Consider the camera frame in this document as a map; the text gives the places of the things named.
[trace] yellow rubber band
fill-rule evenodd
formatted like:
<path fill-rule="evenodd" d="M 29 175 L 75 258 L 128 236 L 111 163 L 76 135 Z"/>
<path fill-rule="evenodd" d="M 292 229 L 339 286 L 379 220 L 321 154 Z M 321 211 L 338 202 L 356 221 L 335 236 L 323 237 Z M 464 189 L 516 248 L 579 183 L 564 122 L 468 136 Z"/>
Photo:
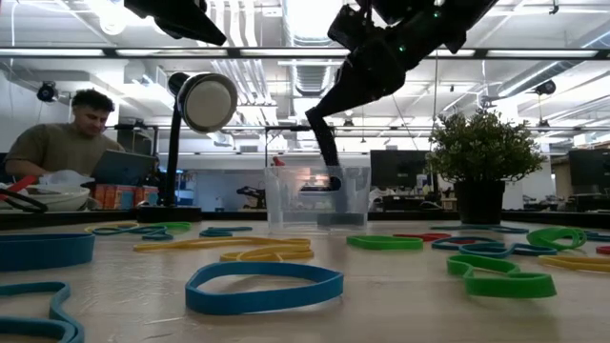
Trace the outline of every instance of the yellow rubber band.
<path fill-rule="evenodd" d="M 310 246 L 311 241 L 306 238 L 272 239 L 261 237 L 209 237 L 189 239 L 172 243 L 147 243 L 133 246 L 135 252 L 148 252 L 167 249 L 208 249 L 217 247 L 231 247 L 243 245 L 292 245 Z"/>
<path fill-rule="evenodd" d="M 308 245 L 294 245 L 254 249 L 249 252 L 227 252 L 220 255 L 220 261 L 282 262 L 289 259 L 312 257 L 314 257 L 314 252 Z"/>
<path fill-rule="evenodd" d="M 99 228 L 120 228 L 126 226 L 129 226 L 130 228 L 139 228 L 140 224 L 137 222 L 101 223 L 85 228 L 85 232 L 91 233 L 93 230 Z"/>
<path fill-rule="evenodd" d="M 544 255 L 539 263 L 573 271 L 610 272 L 610 258 Z"/>

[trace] olive shirt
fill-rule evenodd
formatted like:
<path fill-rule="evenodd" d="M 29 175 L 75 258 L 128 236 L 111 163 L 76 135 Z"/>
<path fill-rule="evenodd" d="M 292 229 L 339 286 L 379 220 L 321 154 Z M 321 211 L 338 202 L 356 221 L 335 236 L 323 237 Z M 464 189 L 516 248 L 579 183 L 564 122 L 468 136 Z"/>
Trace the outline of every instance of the olive shirt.
<path fill-rule="evenodd" d="M 72 124 L 40 124 L 17 138 L 5 161 L 26 160 L 47 172 L 91 175 L 106 150 L 124 151 L 104 134 L 88 137 Z"/>

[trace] wooden table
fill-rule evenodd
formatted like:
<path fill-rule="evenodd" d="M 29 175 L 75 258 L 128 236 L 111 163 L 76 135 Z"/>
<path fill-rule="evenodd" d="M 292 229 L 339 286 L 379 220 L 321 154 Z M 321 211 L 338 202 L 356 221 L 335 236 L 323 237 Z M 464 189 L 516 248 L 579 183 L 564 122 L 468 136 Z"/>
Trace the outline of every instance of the wooden table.
<path fill-rule="evenodd" d="M 432 224 L 455 223 L 381 222 L 371 223 L 370 227 L 373 232 L 384 234 L 427 232 Z M 256 235 L 268 235 L 265 222 L 204 222 L 178 238 L 194 238 L 209 226 L 244 225 L 253 226 Z M 82 232 L 83 227 L 19 232 Z M 484 235 L 502 238 L 497 233 Z M 347 246 L 344 235 L 299 236 L 313 240 L 315 258 L 305 263 L 345 273 L 345 293 L 341 298 L 280 313 L 237 316 L 193 313 L 184 304 L 184 285 L 193 273 L 216 262 L 222 252 L 250 248 L 133 252 L 132 245 L 142 243 L 136 234 L 97 237 L 94 261 L 90 264 L 0 273 L 0 282 L 69 282 L 72 296 L 64 309 L 84 325 L 88 343 L 605 343 L 610 340 L 609 274 L 565 271 L 541 266 L 535 257 L 511 257 L 524 271 L 551 273 L 559 295 L 540 300 L 470 297 L 463 289 L 463 282 L 446 272 L 445 259 L 454 252 L 433 251 L 429 246 L 419 252 L 371 252 Z M 507 242 L 525 241 L 524 235 L 505 234 L 503 238 Z M 597 256 L 597 245 L 600 243 L 587 243 L 583 249 Z M 299 280 L 270 276 L 227 276 L 203 288 L 236 292 L 300 284 Z M 44 294 L 0 298 L 0 315 L 45 317 L 49 298 Z M 7 336 L 0 336 L 0 341 L 50 342 Z"/>

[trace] white bowl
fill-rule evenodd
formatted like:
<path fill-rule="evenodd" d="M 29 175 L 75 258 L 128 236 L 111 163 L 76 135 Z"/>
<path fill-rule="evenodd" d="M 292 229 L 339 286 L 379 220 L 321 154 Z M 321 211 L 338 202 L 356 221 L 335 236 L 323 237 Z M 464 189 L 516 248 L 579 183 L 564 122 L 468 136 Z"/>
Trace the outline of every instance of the white bowl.
<path fill-rule="evenodd" d="M 28 188 L 60 192 L 60 194 L 29 195 L 30 198 L 47 205 L 49 207 L 49 212 L 78 211 L 80 208 L 83 207 L 83 205 L 85 205 L 90 193 L 88 189 L 78 186 L 36 185 L 29 186 Z M 23 201 L 14 201 L 20 205 L 29 205 L 28 203 Z M 0 202 L 0 210 L 13 210 L 13 208 L 6 202 L 2 201 Z"/>

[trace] clear plastic bin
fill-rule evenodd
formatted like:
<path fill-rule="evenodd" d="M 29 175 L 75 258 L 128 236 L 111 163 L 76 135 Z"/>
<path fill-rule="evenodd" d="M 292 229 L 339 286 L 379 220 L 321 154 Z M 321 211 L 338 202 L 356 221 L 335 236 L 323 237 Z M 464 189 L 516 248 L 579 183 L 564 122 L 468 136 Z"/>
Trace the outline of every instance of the clear plastic bin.
<path fill-rule="evenodd" d="M 271 231 L 366 231 L 370 175 L 369 167 L 267 168 Z"/>

